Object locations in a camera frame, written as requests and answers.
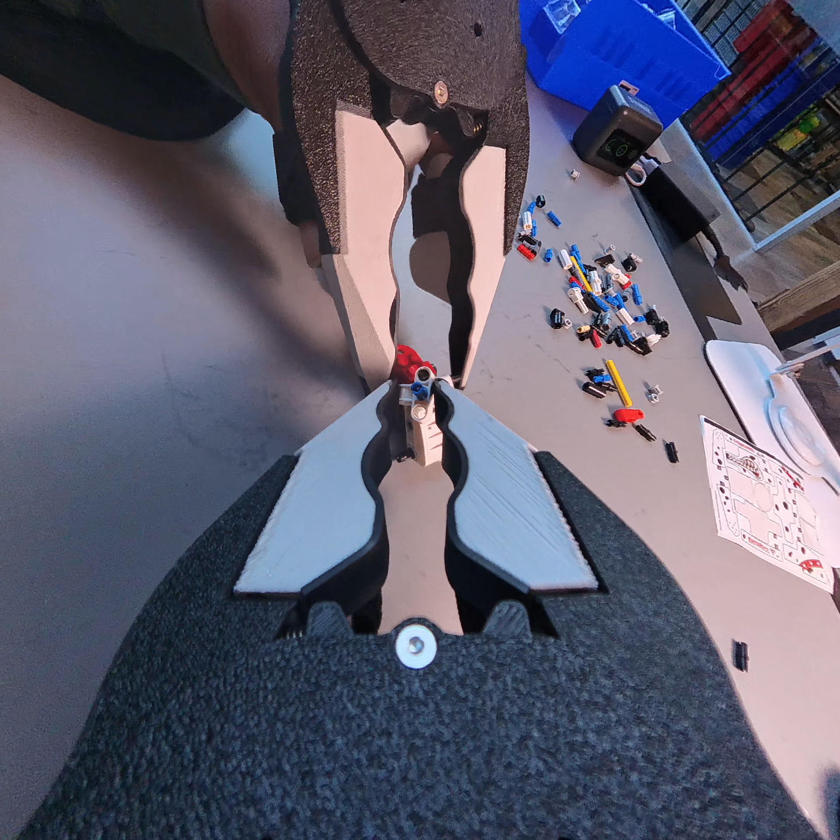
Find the red white black brick subassembly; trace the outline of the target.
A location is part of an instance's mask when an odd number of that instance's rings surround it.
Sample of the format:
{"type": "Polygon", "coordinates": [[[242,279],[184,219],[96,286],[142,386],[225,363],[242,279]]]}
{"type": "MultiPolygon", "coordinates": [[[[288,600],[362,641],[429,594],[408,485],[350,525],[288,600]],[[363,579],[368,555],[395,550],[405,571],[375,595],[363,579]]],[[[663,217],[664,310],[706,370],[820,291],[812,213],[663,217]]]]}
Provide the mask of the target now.
{"type": "Polygon", "coordinates": [[[408,386],[413,382],[417,369],[422,366],[431,368],[436,373],[435,385],[438,377],[434,364],[423,360],[411,347],[396,345],[393,379],[400,389],[398,405],[404,421],[406,446],[395,460],[403,463],[413,459],[420,466],[426,467],[442,461],[444,436],[437,422],[434,386],[428,403],[411,402],[407,398],[408,386]]]}

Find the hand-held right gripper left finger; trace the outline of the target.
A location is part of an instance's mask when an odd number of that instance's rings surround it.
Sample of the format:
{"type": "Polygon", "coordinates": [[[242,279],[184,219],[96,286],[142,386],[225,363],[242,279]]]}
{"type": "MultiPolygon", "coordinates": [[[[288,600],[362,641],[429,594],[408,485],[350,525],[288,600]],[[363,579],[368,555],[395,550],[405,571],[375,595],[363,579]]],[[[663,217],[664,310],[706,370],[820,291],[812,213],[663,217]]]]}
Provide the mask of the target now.
{"type": "Polygon", "coordinates": [[[389,539],[380,485],[392,467],[396,385],[381,385],[294,456],[233,594],[288,601],[304,624],[336,602],[353,628],[382,625],[389,539]]]}

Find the sticker sheet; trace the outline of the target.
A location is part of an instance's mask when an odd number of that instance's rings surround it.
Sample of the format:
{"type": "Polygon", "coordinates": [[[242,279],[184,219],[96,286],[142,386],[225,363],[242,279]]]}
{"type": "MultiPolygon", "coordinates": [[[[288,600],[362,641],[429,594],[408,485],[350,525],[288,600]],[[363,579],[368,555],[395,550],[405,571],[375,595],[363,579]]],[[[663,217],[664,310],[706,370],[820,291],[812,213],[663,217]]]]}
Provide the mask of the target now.
{"type": "Polygon", "coordinates": [[[699,417],[718,536],[833,593],[838,545],[806,477],[699,417]]]}

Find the grey desk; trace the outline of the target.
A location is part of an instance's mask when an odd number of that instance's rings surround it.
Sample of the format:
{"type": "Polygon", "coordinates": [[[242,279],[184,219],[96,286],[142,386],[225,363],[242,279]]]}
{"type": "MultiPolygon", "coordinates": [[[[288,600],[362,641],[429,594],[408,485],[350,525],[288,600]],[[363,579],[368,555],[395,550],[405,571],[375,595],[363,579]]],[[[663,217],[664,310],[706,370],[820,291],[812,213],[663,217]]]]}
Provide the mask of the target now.
{"type": "MultiPolygon", "coordinates": [[[[706,335],[629,188],[585,171],[579,109],[529,87],[530,193],[562,244],[644,257],[670,322],[617,353],[647,425],[602,425],[581,393],[591,347],[546,323],[560,271],[511,254],[468,395],[548,449],[664,561],[731,665],[756,734],[803,813],[838,837],[838,610],[830,594],[717,536],[699,415],[741,433],[706,335]]],[[[277,202],[270,127],[156,143],[2,79],[2,838],[67,760],[112,657],[193,541],[279,457],[361,398],[333,302],[277,202]]]]}

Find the white booklet stand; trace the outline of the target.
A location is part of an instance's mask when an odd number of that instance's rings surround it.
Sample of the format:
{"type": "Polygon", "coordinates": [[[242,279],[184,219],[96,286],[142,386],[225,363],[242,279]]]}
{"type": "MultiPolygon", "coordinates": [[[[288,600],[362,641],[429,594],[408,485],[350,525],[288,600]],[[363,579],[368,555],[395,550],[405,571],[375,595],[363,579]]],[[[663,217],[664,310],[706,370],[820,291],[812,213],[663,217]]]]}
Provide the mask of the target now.
{"type": "Polygon", "coordinates": [[[754,445],[787,459],[802,473],[839,493],[839,457],[799,386],[809,361],[838,350],[838,338],[782,362],[757,343],[710,340],[704,352],[731,408],[754,445]]]}

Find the person's left forearm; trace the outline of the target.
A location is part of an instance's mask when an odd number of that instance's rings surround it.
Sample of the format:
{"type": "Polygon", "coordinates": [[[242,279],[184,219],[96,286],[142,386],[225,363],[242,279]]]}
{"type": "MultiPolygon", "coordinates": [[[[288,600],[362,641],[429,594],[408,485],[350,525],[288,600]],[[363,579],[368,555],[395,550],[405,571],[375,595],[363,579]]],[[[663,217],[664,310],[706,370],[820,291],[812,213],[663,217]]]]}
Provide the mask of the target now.
{"type": "Polygon", "coordinates": [[[279,130],[289,2],[2,1],[2,76],[95,123],[205,139],[244,109],[279,130]]]}

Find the black power adapter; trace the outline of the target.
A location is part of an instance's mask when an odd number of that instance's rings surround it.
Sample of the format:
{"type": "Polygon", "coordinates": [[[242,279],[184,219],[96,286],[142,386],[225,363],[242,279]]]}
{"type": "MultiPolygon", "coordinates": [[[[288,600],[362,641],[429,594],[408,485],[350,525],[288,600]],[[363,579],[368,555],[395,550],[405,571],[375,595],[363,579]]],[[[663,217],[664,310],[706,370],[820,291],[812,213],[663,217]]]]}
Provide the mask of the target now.
{"type": "Polygon", "coordinates": [[[748,290],[746,280],[732,266],[729,256],[712,228],[720,212],[711,199],[699,189],[688,174],[672,161],[662,163],[644,155],[641,165],[645,180],[640,186],[654,210],[676,231],[680,241],[703,234],[715,250],[714,267],[720,278],[735,288],[748,290]]]}

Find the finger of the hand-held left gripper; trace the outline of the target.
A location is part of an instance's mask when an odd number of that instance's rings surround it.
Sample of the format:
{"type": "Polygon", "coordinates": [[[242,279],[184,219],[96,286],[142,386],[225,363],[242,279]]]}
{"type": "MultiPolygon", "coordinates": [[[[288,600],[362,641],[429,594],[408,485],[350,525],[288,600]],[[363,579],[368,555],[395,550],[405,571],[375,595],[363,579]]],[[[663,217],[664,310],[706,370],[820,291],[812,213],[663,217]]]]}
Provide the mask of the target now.
{"type": "Polygon", "coordinates": [[[417,285],[449,304],[450,373],[467,384],[509,252],[506,152],[432,145],[417,181],[417,285]]]}
{"type": "Polygon", "coordinates": [[[342,103],[335,137],[340,244],[322,257],[322,270],[358,376],[374,391],[390,379],[396,354],[393,228],[406,178],[424,156],[424,125],[396,120],[384,128],[342,103]]]}

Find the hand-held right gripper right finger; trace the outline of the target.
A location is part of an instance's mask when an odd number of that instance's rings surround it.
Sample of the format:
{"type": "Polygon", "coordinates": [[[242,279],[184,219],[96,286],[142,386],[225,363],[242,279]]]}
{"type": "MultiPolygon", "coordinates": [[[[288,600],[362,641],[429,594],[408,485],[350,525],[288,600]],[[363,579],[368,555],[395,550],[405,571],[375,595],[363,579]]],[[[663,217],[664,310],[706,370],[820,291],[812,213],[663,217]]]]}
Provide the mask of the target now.
{"type": "Polygon", "coordinates": [[[483,628],[501,602],[531,628],[551,628],[543,599],[589,594],[599,581],[538,452],[452,385],[437,387],[448,500],[444,567],[463,628],[483,628]]]}

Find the blue plastic bin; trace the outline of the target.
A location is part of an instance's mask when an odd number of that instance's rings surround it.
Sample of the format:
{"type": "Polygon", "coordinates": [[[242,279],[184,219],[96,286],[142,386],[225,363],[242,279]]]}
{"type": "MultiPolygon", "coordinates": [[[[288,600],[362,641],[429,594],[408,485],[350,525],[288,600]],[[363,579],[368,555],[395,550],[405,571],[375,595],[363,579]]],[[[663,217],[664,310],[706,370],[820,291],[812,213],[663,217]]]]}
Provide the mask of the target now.
{"type": "Polygon", "coordinates": [[[519,17],[535,84],[585,110],[624,85],[667,128],[730,75],[676,2],[521,1],[519,17]]]}

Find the black box device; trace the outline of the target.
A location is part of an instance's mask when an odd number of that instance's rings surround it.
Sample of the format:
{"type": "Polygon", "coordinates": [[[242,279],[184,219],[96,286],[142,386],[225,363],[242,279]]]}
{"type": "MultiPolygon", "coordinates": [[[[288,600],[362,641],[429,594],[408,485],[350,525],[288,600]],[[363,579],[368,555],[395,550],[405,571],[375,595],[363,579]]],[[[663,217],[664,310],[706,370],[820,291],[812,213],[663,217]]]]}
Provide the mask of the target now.
{"type": "Polygon", "coordinates": [[[624,175],[664,131],[656,112],[620,86],[610,86],[572,137],[578,158],[609,175],[624,175]]]}

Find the pile of small toy bricks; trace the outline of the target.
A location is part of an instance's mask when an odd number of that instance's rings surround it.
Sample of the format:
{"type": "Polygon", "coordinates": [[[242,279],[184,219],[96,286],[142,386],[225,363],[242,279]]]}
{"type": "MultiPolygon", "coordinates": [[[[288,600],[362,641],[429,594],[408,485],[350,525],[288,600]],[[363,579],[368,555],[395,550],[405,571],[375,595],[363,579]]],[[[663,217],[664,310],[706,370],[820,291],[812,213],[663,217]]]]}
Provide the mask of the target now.
{"type": "Polygon", "coordinates": [[[646,442],[646,447],[664,449],[665,435],[650,428],[655,418],[647,417],[653,406],[651,391],[663,395],[658,385],[627,384],[619,365],[610,355],[628,352],[636,361],[653,354],[662,343],[660,332],[665,320],[649,322],[653,307],[638,306],[633,295],[633,277],[623,263],[614,259],[615,249],[605,248],[591,265],[598,277],[601,293],[595,294],[592,272],[570,251],[570,245],[551,246],[535,235],[534,213],[544,212],[547,204],[536,201],[515,213],[511,248],[529,263],[547,262],[550,278],[531,289],[537,298],[531,312],[533,327],[547,328],[548,347],[539,349],[542,371],[521,371],[517,390],[511,391],[510,404],[522,413],[522,428],[535,442],[545,439],[558,442],[564,435],[569,441],[591,443],[594,421],[601,422],[610,435],[632,428],[646,442]]]}

